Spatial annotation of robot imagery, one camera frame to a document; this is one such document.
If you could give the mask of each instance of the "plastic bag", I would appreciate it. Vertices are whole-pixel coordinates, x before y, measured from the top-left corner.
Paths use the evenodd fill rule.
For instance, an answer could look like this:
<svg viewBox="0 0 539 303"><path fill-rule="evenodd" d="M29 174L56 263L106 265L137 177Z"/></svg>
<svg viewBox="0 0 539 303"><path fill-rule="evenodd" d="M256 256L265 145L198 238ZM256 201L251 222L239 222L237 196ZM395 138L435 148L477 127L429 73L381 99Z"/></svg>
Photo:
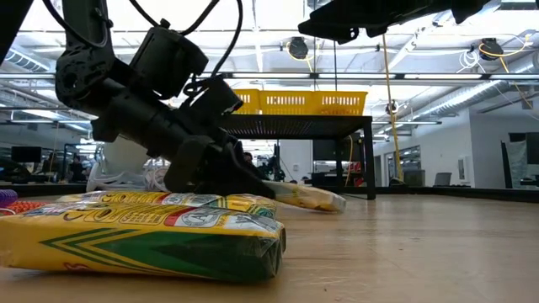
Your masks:
<svg viewBox="0 0 539 303"><path fill-rule="evenodd" d="M293 183L264 181L275 191L275 199L281 203L302 207L309 210L342 212L346 209L346 199L314 187Z"/></svg>
<svg viewBox="0 0 539 303"><path fill-rule="evenodd" d="M216 194L171 194L140 191L96 191L86 194L70 194L56 202L105 202L142 203L152 205L187 205L195 207L223 208L244 211L253 215L275 218L275 201L252 194L233 194L222 197Z"/></svg>
<svg viewBox="0 0 539 303"><path fill-rule="evenodd" d="M184 205L58 203L0 217L0 230L4 267L236 282L274 277L286 243L270 218Z"/></svg>

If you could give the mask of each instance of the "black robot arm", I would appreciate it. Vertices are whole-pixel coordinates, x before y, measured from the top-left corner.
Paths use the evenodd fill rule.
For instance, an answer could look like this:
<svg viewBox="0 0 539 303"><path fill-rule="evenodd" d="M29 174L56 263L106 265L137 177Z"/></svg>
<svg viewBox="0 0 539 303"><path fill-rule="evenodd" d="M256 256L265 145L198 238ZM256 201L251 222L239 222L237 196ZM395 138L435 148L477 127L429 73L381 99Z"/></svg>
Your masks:
<svg viewBox="0 0 539 303"><path fill-rule="evenodd" d="M241 142L216 126L242 101L221 76L185 86L191 75L205 70L208 59L184 32L161 20L127 65L115 57L105 0L66 0L63 13L65 22L55 16L67 35L56 66L56 94L65 105L98 116L92 121L95 140L112 142L122 135L147 148L150 157L168 159L164 181L174 192L274 198L258 170L243 160ZM178 96L184 87L189 98L179 109L160 101Z"/></svg>

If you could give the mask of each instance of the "black table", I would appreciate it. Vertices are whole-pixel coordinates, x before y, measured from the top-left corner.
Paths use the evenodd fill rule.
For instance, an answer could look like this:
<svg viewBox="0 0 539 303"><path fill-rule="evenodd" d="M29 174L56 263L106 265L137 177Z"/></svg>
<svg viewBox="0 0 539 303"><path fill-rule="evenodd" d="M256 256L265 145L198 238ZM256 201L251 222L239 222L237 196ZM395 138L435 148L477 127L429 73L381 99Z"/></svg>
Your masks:
<svg viewBox="0 0 539 303"><path fill-rule="evenodd" d="M370 116L232 114L220 123L220 127L238 139L334 140L337 187L340 190L343 188L343 165L339 141L358 130L363 130L367 199L376 198Z"/></svg>

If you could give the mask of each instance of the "floor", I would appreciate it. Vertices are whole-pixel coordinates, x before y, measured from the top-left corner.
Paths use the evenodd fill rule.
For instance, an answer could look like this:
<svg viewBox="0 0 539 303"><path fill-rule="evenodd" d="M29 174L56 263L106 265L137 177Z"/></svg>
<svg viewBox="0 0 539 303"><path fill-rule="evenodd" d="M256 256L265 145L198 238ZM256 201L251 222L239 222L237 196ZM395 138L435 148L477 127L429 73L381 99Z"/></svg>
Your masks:
<svg viewBox="0 0 539 303"><path fill-rule="evenodd" d="M279 276L237 285L0 269L6 302L537 302L539 205L350 198L342 215L284 207Z"/></svg>

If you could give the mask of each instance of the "yellow crayon box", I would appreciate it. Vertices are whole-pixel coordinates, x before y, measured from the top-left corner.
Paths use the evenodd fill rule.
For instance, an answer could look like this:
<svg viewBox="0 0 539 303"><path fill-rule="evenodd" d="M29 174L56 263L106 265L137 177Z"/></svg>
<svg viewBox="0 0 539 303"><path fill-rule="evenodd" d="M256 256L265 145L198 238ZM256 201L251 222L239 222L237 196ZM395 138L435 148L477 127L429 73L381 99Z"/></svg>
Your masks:
<svg viewBox="0 0 539 303"><path fill-rule="evenodd" d="M0 265L201 277L277 274L284 226L245 212L186 205L56 203L0 217Z"/></svg>

